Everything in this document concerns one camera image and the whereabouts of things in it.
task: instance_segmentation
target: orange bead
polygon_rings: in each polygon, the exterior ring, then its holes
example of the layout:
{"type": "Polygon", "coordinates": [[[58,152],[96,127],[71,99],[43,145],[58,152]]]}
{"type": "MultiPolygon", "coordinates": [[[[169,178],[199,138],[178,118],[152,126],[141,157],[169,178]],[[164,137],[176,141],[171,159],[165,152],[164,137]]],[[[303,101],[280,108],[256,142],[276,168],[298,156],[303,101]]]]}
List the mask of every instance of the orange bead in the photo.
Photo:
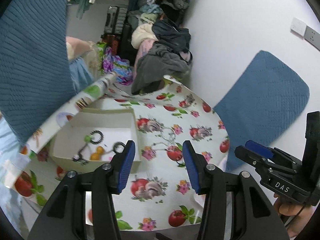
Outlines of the orange bead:
{"type": "Polygon", "coordinates": [[[96,153],[99,155],[104,154],[104,148],[102,146],[98,146],[96,149],[96,153]]]}
{"type": "Polygon", "coordinates": [[[90,160],[92,160],[92,161],[98,161],[98,160],[100,160],[100,155],[97,154],[97,153],[93,153],[93,154],[90,156],[90,160]]]}

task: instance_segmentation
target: wall switch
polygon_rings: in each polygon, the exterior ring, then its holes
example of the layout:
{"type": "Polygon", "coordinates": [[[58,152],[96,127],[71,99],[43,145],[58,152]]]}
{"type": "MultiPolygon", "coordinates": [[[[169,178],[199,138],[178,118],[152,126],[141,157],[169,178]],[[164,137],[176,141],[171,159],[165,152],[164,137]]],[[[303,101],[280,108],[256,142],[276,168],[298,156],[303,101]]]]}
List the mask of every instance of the wall switch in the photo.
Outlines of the wall switch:
{"type": "Polygon", "coordinates": [[[293,18],[290,28],[303,37],[306,32],[307,24],[297,18],[293,18]]]}

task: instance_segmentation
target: blue cushion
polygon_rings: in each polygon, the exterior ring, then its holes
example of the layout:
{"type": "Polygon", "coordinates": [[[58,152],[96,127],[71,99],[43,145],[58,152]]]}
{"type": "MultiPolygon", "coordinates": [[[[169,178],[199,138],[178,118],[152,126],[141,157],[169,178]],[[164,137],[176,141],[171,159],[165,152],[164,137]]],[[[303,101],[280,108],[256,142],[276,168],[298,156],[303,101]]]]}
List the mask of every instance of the blue cushion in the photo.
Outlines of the blue cushion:
{"type": "Polygon", "coordinates": [[[243,162],[234,150],[253,140],[269,146],[301,114],[309,87],[286,64],[260,51],[242,76],[214,107],[230,137],[227,171],[243,162]]]}
{"type": "Polygon", "coordinates": [[[0,111],[21,144],[75,95],[66,1],[13,0],[0,19],[0,111]]]}

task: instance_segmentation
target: green bead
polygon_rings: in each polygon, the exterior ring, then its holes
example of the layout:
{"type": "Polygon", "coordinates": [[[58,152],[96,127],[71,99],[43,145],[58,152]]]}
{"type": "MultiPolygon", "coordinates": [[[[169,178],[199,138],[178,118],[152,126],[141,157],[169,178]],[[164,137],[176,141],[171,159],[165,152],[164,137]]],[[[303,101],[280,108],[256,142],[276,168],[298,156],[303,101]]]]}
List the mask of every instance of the green bead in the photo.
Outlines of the green bead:
{"type": "Polygon", "coordinates": [[[90,136],[90,135],[86,135],[86,136],[84,137],[84,141],[87,142],[87,143],[89,143],[89,142],[91,141],[91,136],[90,136]]]}

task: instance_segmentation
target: electrical outlet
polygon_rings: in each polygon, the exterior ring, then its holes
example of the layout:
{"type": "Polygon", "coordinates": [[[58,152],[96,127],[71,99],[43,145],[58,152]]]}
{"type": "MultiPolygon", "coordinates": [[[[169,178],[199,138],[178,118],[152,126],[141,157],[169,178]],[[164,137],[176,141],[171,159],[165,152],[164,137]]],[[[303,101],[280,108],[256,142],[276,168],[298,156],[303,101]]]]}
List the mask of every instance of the electrical outlet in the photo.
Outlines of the electrical outlet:
{"type": "Polygon", "coordinates": [[[307,24],[297,18],[293,18],[290,28],[303,37],[306,32],[307,24]]]}
{"type": "Polygon", "coordinates": [[[315,46],[318,50],[320,50],[320,34],[315,30],[311,29],[307,26],[306,33],[304,34],[304,38],[306,41],[310,42],[313,46],[315,46]]]}

